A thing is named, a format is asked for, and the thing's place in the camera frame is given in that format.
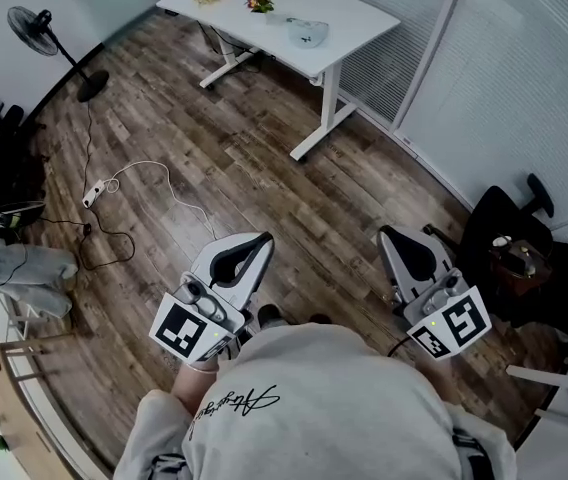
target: wall baseboard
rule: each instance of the wall baseboard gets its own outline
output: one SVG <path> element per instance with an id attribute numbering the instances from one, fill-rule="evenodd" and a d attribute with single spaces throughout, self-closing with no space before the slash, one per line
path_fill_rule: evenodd
<path id="1" fill-rule="evenodd" d="M 78 62 L 77 65 L 80 68 L 85 67 L 98 53 L 104 50 L 104 44 L 100 43 L 95 48 L 93 48 L 90 52 L 88 52 L 84 57 L 82 57 Z M 42 98 L 37 106 L 33 109 L 33 111 L 28 115 L 24 124 L 32 124 L 37 117 L 39 116 L 40 112 L 44 109 L 46 105 L 53 99 L 53 97 L 58 93 L 58 91 L 66 85 L 71 78 L 73 78 L 77 74 L 76 68 L 71 68 L 68 73 L 66 73 L 62 78 L 60 78 L 59 82 L 57 82 L 53 88 L 48 91 L 46 96 Z"/>

